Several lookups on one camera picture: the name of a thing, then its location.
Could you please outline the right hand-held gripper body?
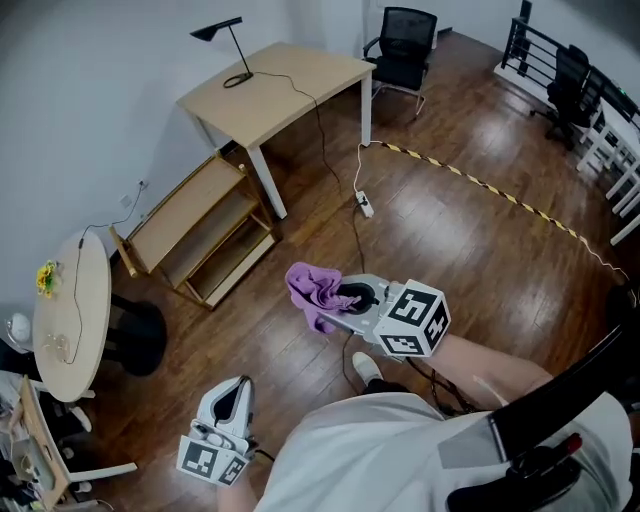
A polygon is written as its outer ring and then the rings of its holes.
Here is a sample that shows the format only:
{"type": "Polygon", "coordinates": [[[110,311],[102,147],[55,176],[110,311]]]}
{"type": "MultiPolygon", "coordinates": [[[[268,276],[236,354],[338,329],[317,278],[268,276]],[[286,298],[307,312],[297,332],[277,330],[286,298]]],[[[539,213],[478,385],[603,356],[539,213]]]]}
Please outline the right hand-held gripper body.
{"type": "Polygon", "coordinates": [[[388,356],[429,358],[450,326],[442,291],[408,280],[373,328],[388,356]]]}

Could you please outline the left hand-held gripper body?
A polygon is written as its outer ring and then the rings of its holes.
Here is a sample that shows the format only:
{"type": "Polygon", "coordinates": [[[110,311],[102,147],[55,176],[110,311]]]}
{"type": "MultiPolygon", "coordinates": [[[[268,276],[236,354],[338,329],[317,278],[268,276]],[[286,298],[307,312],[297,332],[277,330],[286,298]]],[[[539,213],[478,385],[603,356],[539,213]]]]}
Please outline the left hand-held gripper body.
{"type": "Polygon", "coordinates": [[[180,438],[176,469],[217,486],[232,486],[254,457],[256,443],[244,427],[192,423],[180,438]]]}

